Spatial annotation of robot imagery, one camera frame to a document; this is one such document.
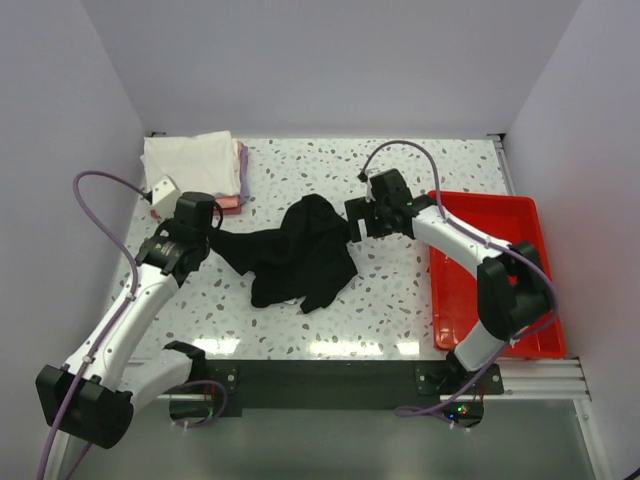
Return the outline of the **black t shirt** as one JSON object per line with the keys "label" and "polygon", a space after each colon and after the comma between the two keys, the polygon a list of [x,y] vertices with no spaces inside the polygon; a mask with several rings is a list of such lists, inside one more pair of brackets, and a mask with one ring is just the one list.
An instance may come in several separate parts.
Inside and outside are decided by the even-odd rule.
{"label": "black t shirt", "polygon": [[357,275],[349,241],[347,221],[317,194],[291,205],[277,229],[209,234],[211,250],[236,273],[255,275],[253,307],[300,299],[305,314],[328,307]]}

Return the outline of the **folded white t shirt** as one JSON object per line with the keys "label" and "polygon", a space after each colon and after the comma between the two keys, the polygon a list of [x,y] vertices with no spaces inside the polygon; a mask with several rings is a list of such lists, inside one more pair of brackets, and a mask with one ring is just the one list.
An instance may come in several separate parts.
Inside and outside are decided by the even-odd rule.
{"label": "folded white t shirt", "polygon": [[145,137],[140,159],[148,186],[168,176],[181,192],[233,197],[241,191],[239,143],[229,131]]}

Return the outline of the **folded pink t shirt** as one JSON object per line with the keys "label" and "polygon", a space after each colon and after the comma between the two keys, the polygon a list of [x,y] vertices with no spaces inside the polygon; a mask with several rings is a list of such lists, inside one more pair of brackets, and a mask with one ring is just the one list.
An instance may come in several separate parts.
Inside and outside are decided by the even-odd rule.
{"label": "folded pink t shirt", "polygon": [[[240,179],[240,151],[243,143],[234,140],[239,160],[239,179]],[[242,212],[242,205],[239,204],[239,194],[231,197],[217,197],[216,202],[222,208],[224,215],[238,215]]]}

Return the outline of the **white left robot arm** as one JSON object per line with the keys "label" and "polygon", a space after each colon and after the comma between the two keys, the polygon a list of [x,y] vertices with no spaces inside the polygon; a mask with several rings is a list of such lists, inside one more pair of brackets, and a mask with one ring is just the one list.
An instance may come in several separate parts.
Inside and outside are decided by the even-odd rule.
{"label": "white left robot arm", "polygon": [[109,449],[156,397],[205,385],[204,351],[181,341],[138,373],[126,367],[153,319],[208,257],[218,208],[209,194],[182,194],[173,217],[141,245],[130,279],[84,344],[62,366],[43,367],[35,385],[49,426]]}

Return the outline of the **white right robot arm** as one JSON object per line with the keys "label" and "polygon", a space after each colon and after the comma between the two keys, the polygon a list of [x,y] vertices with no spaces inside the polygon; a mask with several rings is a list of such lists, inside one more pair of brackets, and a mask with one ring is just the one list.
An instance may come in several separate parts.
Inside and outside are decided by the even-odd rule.
{"label": "white right robot arm", "polygon": [[452,390],[469,392],[480,382],[481,369],[556,308],[557,294],[538,250],[460,220],[443,206],[440,193],[414,197],[396,169],[362,172],[358,179],[366,185],[366,195],[345,202],[354,242],[363,236],[402,234],[446,254],[476,280],[478,320],[447,354],[445,369]]}

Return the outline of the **folded purple t shirt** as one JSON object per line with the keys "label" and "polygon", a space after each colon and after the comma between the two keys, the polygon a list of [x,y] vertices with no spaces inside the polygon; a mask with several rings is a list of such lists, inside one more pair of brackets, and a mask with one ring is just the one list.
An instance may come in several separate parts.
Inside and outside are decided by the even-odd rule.
{"label": "folded purple t shirt", "polygon": [[240,183],[239,204],[244,205],[251,197],[248,182],[248,160],[249,151],[247,146],[243,146],[240,151]]}

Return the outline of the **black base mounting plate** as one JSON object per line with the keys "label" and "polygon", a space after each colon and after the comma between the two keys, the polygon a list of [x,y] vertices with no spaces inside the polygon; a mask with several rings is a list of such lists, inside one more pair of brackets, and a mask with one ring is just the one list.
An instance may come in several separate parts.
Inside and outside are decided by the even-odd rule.
{"label": "black base mounting plate", "polygon": [[443,360],[209,360],[200,378],[170,392],[172,417],[197,423],[256,409],[353,410],[473,428],[504,387],[497,365],[475,377]]}

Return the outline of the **red plastic tray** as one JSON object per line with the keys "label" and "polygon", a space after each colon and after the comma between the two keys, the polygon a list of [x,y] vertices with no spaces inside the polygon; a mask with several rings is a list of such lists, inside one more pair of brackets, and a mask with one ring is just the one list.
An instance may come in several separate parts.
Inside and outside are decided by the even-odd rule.
{"label": "red plastic tray", "polygon": [[498,334],[502,344],[511,333],[522,332],[504,352],[526,359],[563,359],[567,355],[561,321],[547,326],[552,296],[535,271],[512,257],[528,258],[550,275],[544,237],[535,202],[522,196],[444,192],[444,208],[468,230],[477,229],[479,246],[487,238],[509,252],[480,253],[478,265],[464,266],[452,254],[431,248],[432,325],[435,347],[450,351],[470,338],[474,327]]}

